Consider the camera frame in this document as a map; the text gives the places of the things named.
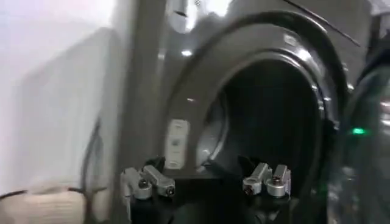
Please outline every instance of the dryer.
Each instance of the dryer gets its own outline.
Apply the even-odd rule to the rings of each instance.
[[[364,66],[366,1],[143,1],[119,169],[178,179],[291,169],[310,194]]]

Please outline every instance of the metal clamp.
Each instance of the metal clamp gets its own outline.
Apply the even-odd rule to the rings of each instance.
[[[243,179],[243,190],[247,195],[257,195],[261,192],[263,180],[272,175],[272,169],[266,163],[259,163],[251,176]]]
[[[175,194],[175,181],[164,176],[154,166],[143,167],[143,177],[157,188],[157,193],[164,197],[172,197]]]
[[[274,175],[265,182],[267,191],[274,197],[283,197],[291,193],[291,171],[286,165],[278,165]]]
[[[128,168],[121,174],[122,191],[125,197],[134,196],[146,200],[152,196],[152,185],[134,168]]]

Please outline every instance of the gray washing machine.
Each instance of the gray washing machine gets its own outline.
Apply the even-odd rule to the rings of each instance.
[[[358,1],[142,0],[119,170],[165,158],[173,178],[286,164],[292,196],[328,159],[369,39]]]

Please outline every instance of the green light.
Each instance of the green light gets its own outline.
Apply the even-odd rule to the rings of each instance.
[[[363,128],[354,128],[352,130],[352,134],[354,134],[354,135],[364,135],[364,134],[366,134],[366,131]]]

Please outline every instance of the washer door opening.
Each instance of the washer door opening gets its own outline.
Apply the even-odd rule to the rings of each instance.
[[[239,70],[208,111],[198,165],[212,163],[239,175],[238,156],[259,159],[273,169],[286,164],[292,172],[292,194],[298,194],[317,162],[323,110],[316,85],[302,72],[275,59]]]

